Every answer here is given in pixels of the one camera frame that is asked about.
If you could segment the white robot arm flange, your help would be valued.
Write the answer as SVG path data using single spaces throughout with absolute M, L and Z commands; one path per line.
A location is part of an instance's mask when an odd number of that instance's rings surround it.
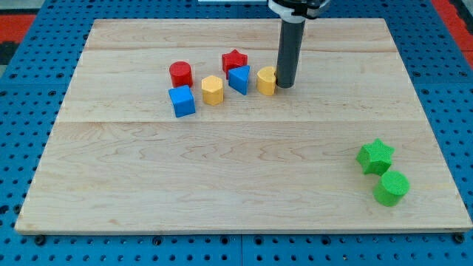
M 316 19 L 326 12 L 331 0 L 268 0 L 268 7 L 283 21 L 302 23 L 305 19 Z

